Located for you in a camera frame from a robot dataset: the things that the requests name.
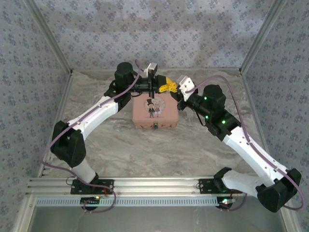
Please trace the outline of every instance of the marble floor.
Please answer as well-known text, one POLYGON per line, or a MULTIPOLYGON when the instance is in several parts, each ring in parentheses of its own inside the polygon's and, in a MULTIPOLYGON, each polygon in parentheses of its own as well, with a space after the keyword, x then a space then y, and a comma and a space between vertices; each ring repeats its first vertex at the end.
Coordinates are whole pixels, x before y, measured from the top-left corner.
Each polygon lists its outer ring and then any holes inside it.
MULTIPOLYGON (((62 120, 73 119, 95 104, 114 79, 113 73, 114 71, 73 72, 62 120)), ((226 77, 235 92, 249 134, 261 144, 241 77, 236 70, 159 69, 157 74, 166 75, 172 80, 185 74, 196 84, 215 74, 226 77)), ((225 83, 216 80, 212 84, 221 86, 227 98, 226 109, 238 118, 225 83)), ((131 101, 119 113, 97 127, 85 144, 87 160, 99 176, 214 175, 223 167, 231 167, 241 173, 253 172, 235 151, 201 126, 196 114, 190 109, 179 113, 176 128, 136 129, 132 122, 131 101)), ((56 157, 53 158, 53 165, 68 167, 56 157)), ((47 177, 70 176, 69 173, 54 169, 46 174, 47 177)))

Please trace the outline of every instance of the wall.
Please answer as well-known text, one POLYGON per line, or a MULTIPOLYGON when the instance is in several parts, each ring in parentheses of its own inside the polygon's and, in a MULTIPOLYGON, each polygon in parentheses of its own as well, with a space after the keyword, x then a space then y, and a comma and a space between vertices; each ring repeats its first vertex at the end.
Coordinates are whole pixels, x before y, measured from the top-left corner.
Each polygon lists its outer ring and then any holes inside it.
POLYGON ((0 231, 9 231, 37 175, 67 74, 21 0, 1 1, 0 231))
MULTIPOLYGON (((301 173, 309 196, 309 2, 285 5, 245 74, 271 154, 301 173)), ((309 205, 298 213, 309 231, 309 205)))
POLYGON ((36 0, 73 69, 239 67, 272 0, 36 0))

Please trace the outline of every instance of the enclosure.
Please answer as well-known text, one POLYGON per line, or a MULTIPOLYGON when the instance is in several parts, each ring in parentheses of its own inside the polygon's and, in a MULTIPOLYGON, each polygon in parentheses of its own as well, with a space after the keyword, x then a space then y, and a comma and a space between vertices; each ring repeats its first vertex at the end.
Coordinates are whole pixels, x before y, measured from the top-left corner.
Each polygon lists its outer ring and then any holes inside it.
MULTIPOLYGON (((302 174, 300 187, 309 195, 308 1, 14 0, 0 4, 0 231, 43 227, 62 231, 70 227, 66 221, 74 219, 72 231, 102 228, 100 220, 92 225, 82 221, 104 214, 83 215, 79 207, 46 202, 40 207, 39 199, 70 194, 66 180, 71 174, 45 167, 39 159, 51 142, 55 123, 88 110, 114 80, 117 65, 126 61, 137 70, 135 59, 143 69, 157 63, 157 73, 172 81, 181 75, 195 84, 213 75, 225 77, 250 136, 274 159, 297 168, 302 174)), ((220 85, 226 110, 237 117, 225 82, 211 84, 220 85)), ((171 192, 174 197, 194 197, 192 183, 224 167, 254 174, 237 152, 201 126, 192 110, 179 112, 175 128, 148 130, 135 128, 132 107, 130 101, 85 141, 88 163, 100 177, 121 183, 119 192, 133 194, 135 185, 147 186, 149 197, 171 192)), ((45 160, 69 167, 51 152, 45 160)), ((113 229, 107 225, 107 230, 121 231, 130 225, 127 231, 309 231, 308 206, 300 212, 282 208, 269 214, 256 199, 248 202, 243 213, 234 215, 200 205, 116 207, 108 217, 123 223, 113 229), (126 214, 135 215, 134 226, 126 221, 126 214), (148 216, 155 218, 149 228, 148 216), (230 224, 220 225, 222 220, 230 224), (244 223, 237 225, 237 220, 244 223)), ((289 204, 300 205, 299 195, 289 204)))

